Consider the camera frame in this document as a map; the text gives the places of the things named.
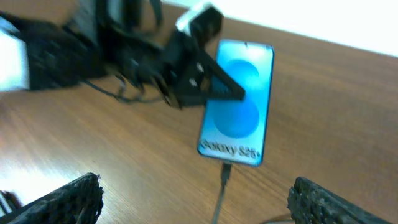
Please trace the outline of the blue screen Galaxy smartphone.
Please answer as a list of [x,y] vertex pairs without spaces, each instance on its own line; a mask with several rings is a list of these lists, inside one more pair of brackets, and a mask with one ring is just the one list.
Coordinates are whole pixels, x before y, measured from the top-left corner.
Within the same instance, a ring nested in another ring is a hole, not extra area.
[[222,39],[216,61],[244,89],[245,96],[207,101],[197,151],[213,159],[259,166],[265,149],[274,48]]

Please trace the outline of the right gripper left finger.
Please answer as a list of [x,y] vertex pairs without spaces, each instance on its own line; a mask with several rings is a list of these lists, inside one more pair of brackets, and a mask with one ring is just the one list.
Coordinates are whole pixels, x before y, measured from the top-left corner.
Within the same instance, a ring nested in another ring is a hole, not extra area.
[[1,224],[95,224],[103,208],[100,176],[92,172],[1,217]]

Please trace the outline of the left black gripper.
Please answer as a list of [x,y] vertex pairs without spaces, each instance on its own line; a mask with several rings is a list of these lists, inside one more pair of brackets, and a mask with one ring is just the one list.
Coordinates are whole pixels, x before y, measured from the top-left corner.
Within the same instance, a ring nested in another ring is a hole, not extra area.
[[164,47],[126,42],[118,55],[121,74],[141,93],[148,84],[171,107],[203,105],[207,100],[242,100],[245,90],[205,51],[196,37],[175,31]]

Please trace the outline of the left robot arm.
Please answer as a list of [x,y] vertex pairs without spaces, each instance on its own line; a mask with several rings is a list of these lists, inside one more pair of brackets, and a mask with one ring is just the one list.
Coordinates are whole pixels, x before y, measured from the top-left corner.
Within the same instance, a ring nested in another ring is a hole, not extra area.
[[119,90],[113,98],[142,102],[144,87],[156,88],[174,108],[208,100],[242,100],[245,91],[206,52],[224,16],[210,3],[178,18],[165,45],[139,32],[140,1],[80,1],[63,24],[1,13],[1,32],[21,45],[22,88],[70,88],[106,76],[113,68]]

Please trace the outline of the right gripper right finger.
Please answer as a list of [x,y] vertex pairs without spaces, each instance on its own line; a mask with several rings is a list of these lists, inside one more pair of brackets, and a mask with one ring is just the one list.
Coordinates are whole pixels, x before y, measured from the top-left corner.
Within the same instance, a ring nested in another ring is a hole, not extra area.
[[296,178],[287,201],[299,224],[389,224],[305,177]]

